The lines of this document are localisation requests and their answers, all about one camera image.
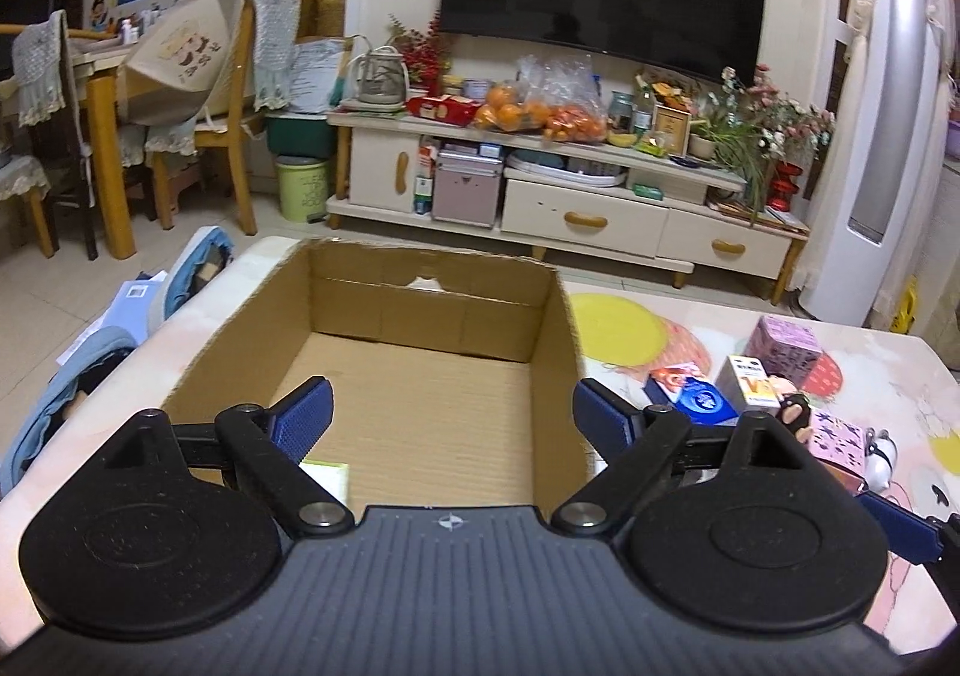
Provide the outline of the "green milk cardboard carton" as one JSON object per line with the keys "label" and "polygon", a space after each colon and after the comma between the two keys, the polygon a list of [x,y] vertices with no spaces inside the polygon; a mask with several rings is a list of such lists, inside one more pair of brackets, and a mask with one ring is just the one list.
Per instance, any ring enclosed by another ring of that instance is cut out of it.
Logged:
{"label": "green milk cardboard carton", "polygon": [[348,504],[534,504],[587,478],[571,416],[581,359],[562,280],[534,260],[268,238],[229,270],[250,295],[164,402],[176,422],[334,387],[314,460],[348,468]]}

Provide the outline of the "green white medicine box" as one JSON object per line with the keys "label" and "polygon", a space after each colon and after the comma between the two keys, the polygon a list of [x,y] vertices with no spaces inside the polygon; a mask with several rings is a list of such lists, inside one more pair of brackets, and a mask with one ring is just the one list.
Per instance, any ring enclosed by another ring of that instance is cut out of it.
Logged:
{"label": "green white medicine box", "polygon": [[325,461],[304,460],[299,463],[304,473],[320,484],[330,495],[347,506],[348,504],[348,467],[345,463],[325,463]]}

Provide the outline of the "green trash bin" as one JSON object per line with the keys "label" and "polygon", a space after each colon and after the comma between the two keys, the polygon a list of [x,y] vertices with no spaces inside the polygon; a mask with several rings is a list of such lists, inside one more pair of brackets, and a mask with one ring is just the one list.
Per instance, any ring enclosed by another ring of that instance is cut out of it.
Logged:
{"label": "green trash bin", "polygon": [[291,223],[315,223],[325,217],[331,195],[327,161],[304,156],[275,160],[280,211]]}

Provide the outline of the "red vase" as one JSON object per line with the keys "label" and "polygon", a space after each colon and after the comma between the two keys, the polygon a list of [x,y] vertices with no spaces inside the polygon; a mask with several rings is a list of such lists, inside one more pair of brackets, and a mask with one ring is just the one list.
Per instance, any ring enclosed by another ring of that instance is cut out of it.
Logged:
{"label": "red vase", "polygon": [[770,185],[768,185],[768,197],[766,205],[776,211],[791,211],[791,202],[794,195],[799,192],[797,178],[802,176],[802,167],[797,164],[778,161],[773,171]]}

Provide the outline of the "bag of tangerines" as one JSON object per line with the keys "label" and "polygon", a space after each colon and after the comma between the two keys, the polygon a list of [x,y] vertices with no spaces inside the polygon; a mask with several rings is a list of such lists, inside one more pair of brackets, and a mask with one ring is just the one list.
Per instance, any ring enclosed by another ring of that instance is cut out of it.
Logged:
{"label": "bag of tangerines", "polygon": [[598,145],[607,137],[607,114],[587,59],[546,61],[542,101],[547,106],[545,139]]}

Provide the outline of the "framed certificate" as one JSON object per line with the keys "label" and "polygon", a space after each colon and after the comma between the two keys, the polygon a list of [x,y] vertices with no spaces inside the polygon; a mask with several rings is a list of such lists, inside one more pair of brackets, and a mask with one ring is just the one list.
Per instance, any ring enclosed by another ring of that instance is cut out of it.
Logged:
{"label": "framed certificate", "polygon": [[690,137],[690,114],[686,110],[658,104],[652,130],[667,155],[685,155]]}

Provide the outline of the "bag of oranges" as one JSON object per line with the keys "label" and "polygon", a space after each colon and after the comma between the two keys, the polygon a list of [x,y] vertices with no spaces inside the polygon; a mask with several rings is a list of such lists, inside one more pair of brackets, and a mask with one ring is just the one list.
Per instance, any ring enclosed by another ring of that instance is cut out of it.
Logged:
{"label": "bag of oranges", "polygon": [[473,116],[473,127],[505,133],[540,132],[547,125],[551,105],[545,93],[547,67],[535,55],[516,64],[516,77],[496,83]]}

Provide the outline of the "nezha doll figure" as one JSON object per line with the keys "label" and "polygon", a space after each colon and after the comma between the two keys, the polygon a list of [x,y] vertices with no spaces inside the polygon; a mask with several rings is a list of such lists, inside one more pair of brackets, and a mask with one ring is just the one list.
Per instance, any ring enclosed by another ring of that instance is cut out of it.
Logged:
{"label": "nezha doll figure", "polygon": [[807,444],[812,434],[811,400],[789,378],[771,375],[770,383],[779,398],[776,419],[799,440],[800,444]]}

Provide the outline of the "tall pink blind box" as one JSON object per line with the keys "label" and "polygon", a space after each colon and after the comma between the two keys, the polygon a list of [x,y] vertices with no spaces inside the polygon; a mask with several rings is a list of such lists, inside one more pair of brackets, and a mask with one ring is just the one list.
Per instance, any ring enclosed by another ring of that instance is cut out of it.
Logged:
{"label": "tall pink blind box", "polygon": [[809,328],[780,316],[761,316],[745,344],[770,377],[789,380],[800,389],[817,366],[822,346]]}

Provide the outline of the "potted flower plant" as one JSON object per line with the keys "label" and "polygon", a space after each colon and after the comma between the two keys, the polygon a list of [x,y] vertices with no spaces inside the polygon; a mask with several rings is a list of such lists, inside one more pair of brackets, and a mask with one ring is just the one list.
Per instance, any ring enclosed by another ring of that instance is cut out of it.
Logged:
{"label": "potted flower plant", "polygon": [[779,163],[809,167],[835,132],[835,114],[781,91],[766,65],[743,82],[732,67],[695,103],[692,132],[715,144],[715,160],[745,181],[743,203],[760,213]]}

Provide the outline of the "white orange medicine box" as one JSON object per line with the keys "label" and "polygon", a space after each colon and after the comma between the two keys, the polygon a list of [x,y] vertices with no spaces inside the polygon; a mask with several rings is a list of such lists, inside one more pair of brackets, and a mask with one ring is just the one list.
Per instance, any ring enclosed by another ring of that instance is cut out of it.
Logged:
{"label": "white orange medicine box", "polygon": [[781,398],[756,357],[731,354],[716,375],[715,387],[737,414],[765,411],[775,414]]}

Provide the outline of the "wooden chair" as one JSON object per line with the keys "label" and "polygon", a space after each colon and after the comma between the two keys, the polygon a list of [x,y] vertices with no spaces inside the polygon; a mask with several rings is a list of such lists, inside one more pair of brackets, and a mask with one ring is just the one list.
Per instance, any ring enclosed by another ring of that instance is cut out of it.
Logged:
{"label": "wooden chair", "polygon": [[291,100],[300,10],[301,0],[242,0],[228,57],[199,114],[146,139],[155,210],[164,229],[172,227],[167,161],[174,155],[192,160],[204,149],[221,149],[239,227],[247,236],[257,233],[244,140],[262,130],[265,112],[285,109]]}

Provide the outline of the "blue tissue pack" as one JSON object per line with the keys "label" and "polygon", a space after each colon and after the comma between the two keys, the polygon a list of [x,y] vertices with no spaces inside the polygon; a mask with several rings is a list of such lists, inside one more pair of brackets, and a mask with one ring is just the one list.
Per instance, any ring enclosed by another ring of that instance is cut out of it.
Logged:
{"label": "blue tissue pack", "polygon": [[739,413],[693,362],[654,367],[643,385],[652,405],[674,406],[693,424],[732,426]]}

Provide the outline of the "pink patterned box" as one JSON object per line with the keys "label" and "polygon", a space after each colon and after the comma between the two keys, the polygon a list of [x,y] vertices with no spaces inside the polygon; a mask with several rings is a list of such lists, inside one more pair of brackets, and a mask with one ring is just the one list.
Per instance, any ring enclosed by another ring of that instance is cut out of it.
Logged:
{"label": "pink patterned box", "polygon": [[866,431],[856,424],[812,410],[807,450],[851,494],[866,488]]}

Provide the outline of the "cream tv cabinet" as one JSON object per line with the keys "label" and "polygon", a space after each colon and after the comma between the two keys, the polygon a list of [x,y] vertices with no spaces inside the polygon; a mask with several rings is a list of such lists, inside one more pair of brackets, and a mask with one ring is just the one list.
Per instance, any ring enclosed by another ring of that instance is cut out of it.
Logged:
{"label": "cream tv cabinet", "polygon": [[[338,130],[332,226],[347,218],[377,221],[527,245],[537,259],[550,250],[601,257],[672,273],[677,289],[698,268],[716,268],[770,281],[771,302],[784,295],[809,239],[804,224],[770,226],[747,211],[727,215],[711,203],[709,192],[742,187],[737,176],[719,169],[688,169],[610,145],[548,146],[529,135],[412,116],[334,112],[329,124]],[[494,226],[469,226],[435,220],[433,208],[415,210],[415,188],[425,182],[420,148],[443,143],[498,145],[506,155],[532,151],[622,172],[597,187],[587,185],[584,174],[505,164]]]}

